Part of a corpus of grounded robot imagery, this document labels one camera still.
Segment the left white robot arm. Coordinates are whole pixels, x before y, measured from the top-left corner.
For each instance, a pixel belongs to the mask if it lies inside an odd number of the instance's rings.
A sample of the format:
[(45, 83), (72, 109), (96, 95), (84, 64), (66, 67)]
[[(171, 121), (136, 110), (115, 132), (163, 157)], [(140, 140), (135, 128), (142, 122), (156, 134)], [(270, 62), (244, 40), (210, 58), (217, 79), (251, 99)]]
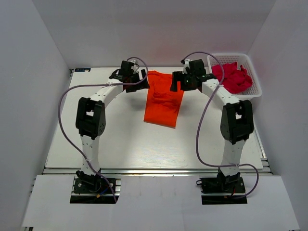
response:
[(96, 176), (100, 173), (99, 140), (106, 127), (105, 110), (123, 92), (149, 89), (148, 72), (148, 68), (139, 70), (136, 61), (122, 61), (120, 69), (110, 75), (108, 82), (100, 90), (78, 101), (76, 128), (82, 141), (84, 158), (81, 172), (89, 175), (85, 186), (91, 192), (97, 192), (102, 186), (102, 180)]

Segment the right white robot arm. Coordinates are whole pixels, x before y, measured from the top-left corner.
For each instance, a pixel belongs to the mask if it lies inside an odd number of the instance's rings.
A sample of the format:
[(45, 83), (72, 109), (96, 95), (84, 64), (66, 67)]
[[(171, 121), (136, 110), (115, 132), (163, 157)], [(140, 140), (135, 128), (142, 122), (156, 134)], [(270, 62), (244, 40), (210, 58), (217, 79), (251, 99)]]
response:
[(220, 132), (225, 140), (221, 164), (218, 166), (218, 188), (223, 192), (235, 186), (233, 177), (239, 176), (240, 159), (245, 142), (254, 131), (252, 104), (240, 100), (224, 88), (222, 83), (205, 70), (201, 59), (182, 60), (182, 71), (172, 73), (170, 91), (199, 90), (221, 110)]

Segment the orange t shirt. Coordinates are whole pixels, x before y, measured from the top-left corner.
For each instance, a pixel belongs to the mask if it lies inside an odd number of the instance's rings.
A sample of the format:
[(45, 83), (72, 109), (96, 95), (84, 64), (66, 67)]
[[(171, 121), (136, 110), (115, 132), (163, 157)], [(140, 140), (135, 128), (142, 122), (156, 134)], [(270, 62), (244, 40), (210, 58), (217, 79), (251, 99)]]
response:
[(170, 91), (172, 75), (150, 71), (144, 122), (175, 128), (184, 92)]

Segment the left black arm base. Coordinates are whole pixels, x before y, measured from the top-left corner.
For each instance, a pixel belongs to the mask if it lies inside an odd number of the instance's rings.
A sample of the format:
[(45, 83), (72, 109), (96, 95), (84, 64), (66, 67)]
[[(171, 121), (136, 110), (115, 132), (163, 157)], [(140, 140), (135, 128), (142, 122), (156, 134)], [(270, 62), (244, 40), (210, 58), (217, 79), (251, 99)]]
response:
[(116, 192), (115, 178), (107, 178), (109, 183), (98, 175), (87, 175), (83, 171), (78, 170), (76, 172), (77, 177), (73, 184), (73, 193), (76, 194), (98, 194), (100, 196), (105, 194), (112, 194), (109, 186), (112, 186), (114, 192)]

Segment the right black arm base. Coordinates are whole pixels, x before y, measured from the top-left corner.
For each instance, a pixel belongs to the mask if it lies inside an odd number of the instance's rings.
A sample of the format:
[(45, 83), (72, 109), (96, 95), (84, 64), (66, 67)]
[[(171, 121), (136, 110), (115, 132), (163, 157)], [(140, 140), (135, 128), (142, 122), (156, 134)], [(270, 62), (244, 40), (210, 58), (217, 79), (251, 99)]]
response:
[(244, 180), (240, 173), (232, 176), (224, 176), (219, 171), (215, 178), (200, 178), (196, 181), (196, 185), (201, 187), (201, 192), (204, 194), (235, 195), (246, 192)]

